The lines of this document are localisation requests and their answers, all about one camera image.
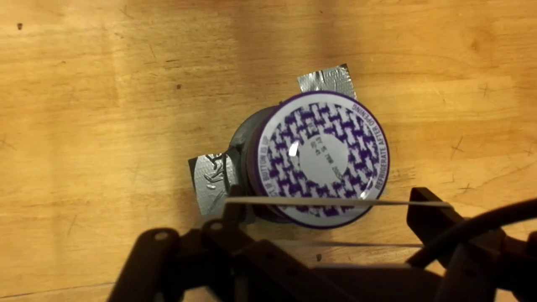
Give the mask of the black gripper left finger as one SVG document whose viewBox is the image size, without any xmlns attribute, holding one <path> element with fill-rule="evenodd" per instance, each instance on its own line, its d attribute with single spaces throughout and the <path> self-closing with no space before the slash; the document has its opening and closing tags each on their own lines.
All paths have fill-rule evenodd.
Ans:
<svg viewBox="0 0 537 302">
<path fill-rule="evenodd" d="M 268 240 L 253 240 L 239 223 L 244 203 L 179 234 L 152 228 L 137 236 L 107 302 L 181 302 L 187 290 L 208 286 L 221 302 L 307 297 L 313 273 Z"/>
</svg>

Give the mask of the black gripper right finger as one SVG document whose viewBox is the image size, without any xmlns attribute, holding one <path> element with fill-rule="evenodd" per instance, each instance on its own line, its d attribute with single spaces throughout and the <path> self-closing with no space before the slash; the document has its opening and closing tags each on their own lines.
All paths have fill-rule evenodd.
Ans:
<svg viewBox="0 0 537 302">
<path fill-rule="evenodd" d="M 427 187 L 412 187 L 409 201 L 443 201 Z M 444 275 L 434 302 L 493 302 L 498 288 L 518 302 L 537 302 L 535 233 L 525 241 L 508 236 L 505 224 L 537 216 L 537 199 L 500 206 L 473 218 L 448 208 L 407 208 L 406 223 L 422 248 L 407 258 L 412 268 L 437 260 Z"/>
</svg>

